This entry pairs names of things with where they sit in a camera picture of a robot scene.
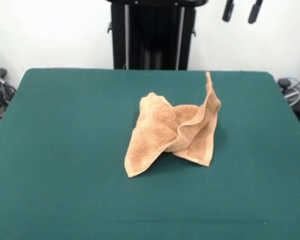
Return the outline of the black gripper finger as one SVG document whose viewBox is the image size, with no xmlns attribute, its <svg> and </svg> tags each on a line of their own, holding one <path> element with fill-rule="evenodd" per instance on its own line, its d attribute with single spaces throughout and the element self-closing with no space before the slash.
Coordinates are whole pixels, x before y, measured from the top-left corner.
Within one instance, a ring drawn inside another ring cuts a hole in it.
<svg viewBox="0 0 300 240">
<path fill-rule="evenodd" d="M 222 20 L 224 22 L 229 22 L 231 20 L 233 9 L 234 9 L 234 0 L 227 0 L 223 11 L 223 16 L 222 16 Z"/>
<path fill-rule="evenodd" d="M 255 3 L 252 6 L 252 9 L 250 11 L 250 15 L 248 18 L 249 24 L 254 24 L 258 18 L 261 6 L 262 6 L 263 0 L 256 0 Z"/>
</svg>

